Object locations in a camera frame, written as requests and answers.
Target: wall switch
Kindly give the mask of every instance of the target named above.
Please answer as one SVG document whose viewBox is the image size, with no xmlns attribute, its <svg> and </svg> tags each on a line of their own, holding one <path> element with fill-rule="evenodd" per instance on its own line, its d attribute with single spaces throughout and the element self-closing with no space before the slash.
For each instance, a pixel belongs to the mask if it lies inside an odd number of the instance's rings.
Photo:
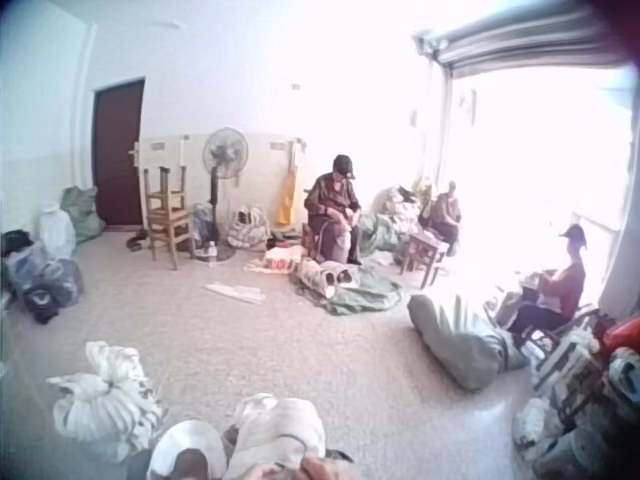
<svg viewBox="0 0 640 480">
<path fill-rule="evenodd" d="M 287 144 L 284 142 L 271 142 L 271 150 L 279 150 L 284 152 L 287 149 Z"/>
</svg>

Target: person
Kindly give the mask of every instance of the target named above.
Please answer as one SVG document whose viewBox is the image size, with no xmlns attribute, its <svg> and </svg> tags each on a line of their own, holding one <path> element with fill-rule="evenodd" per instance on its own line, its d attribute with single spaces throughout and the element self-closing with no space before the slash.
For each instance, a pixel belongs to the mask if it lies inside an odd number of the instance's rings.
<svg viewBox="0 0 640 480">
<path fill-rule="evenodd" d="M 449 190 L 438 195 L 433 206 L 429 227 L 438 232 L 442 240 L 449 244 L 447 255 L 450 257 L 456 251 L 460 220 L 462 220 L 462 214 L 456 198 L 456 182 L 449 182 Z"/>
<path fill-rule="evenodd" d="M 300 468 L 292 476 L 281 476 L 282 470 L 275 465 L 259 465 L 251 469 L 243 480 L 358 480 L 357 469 L 343 460 L 331 460 L 307 455 L 302 459 Z"/>
<path fill-rule="evenodd" d="M 321 236 L 319 254 L 325 260 L 334 259 L 334 248 L 345 230 L 350 231 L 351 246 L 347 263 L 360 265 L 358 260 L 358 220 L 361 207 L 351 180 L 353 163 L 347 155 L 333 160 L 333 171 L 321 175 L 309 191 L 304 207 L 309 212 L 308 225 Z"/>
<path fill-rule="evenodd" d="M 587 246 L 584 230 L 571 225 L 561 236 L 567 238 L 570 264 L 553 274 L 542 273 L 538 280 L 536 303 L 525 303 L 518 309 L 513 323 L 507 328 L 516 335 L 516 344 L 529 327 L 555 330 L 569 322 L 580 305 L 586 272 L 580 251 Z"/>
</svg>

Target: hand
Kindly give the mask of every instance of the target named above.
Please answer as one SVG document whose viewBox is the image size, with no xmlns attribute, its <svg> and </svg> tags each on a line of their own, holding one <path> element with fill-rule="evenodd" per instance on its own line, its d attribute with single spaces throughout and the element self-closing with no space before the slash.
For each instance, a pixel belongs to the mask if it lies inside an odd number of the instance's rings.
<svg viewBox="0 0 640 480">
<path fill-rule="evenodd" d="M 351 225 L 351 227 L 356 227 L 358 225 L 358 222 L 360 221 L 360 214 L 360 210 L 357 210 L 353 213 L 351 218 L 349 218 L 349 225 Z"/>
<path fill-rule="evenodd" d="M 258 465 L 249 470 L 242 480 L 267 480 L 279 471 L 275 465 Z"/>
<path fill-rule="evenodd" d="M 329 218 L 331 218 L 335 222 L 338 222 L 340 225 L 349 225 L 349 222 L 347 222 L 347 219 L 344 218 L 344 215 L 333 208 L 327 208 L 327 215 L 329 216 Z"/>
<path fill-rule="evenodd" d="M 307 456 L 300 463 L 295 480 L 359 480 L 356 468 L 344 460 Z"/>
</svg>

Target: brown door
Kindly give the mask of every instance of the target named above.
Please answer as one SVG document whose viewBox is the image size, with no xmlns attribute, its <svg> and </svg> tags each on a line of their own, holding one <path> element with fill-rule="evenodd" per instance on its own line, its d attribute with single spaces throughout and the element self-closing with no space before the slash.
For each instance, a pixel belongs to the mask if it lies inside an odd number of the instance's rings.
<svg viewBox="0 0 640 480">
<path fill-rule="evenodd" d="M 96 92 L 93 106 L 93 180 L 96 208 L 107 225 L 142 225 L 133 150 L 140 135 L 144 80 Z"/>
</svg>

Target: tiled floor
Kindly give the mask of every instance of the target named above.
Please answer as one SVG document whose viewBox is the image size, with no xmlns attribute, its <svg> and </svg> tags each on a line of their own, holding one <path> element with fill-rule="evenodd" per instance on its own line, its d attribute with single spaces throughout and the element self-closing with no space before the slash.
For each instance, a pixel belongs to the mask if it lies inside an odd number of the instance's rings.
<svg viewBox="0 0 640 480">
<path fill-rule="evenodd" d="M 117 479 L 123 467 L 87 457 L 53 428 L 56 392 L 45 379 L 88 371 L 87 340 L 139 350 L 171 409 L 167 425 L 202 418 L 225 429 L 244 396 L 313 401 L 329 445 L 352 455 L 363 478 L 519 479 L 511 418 L 530 395 L 528 372 L 485 391 L 461 391 L 425 349 L 406 308 L 331 317 L 296 295 L 285 276 L 243 271 L 249 254 L 214 268 L 186 258 L 130 253 L 126 235 L 81 246 L 83 301 L 49 325 L 12 311 L 3 320 L 2 465 L 12 479 Z M 261 288 L 264 305 L 203 288 Z M 404 276 L 408 286 L 419 274 Z"/>
</svg>

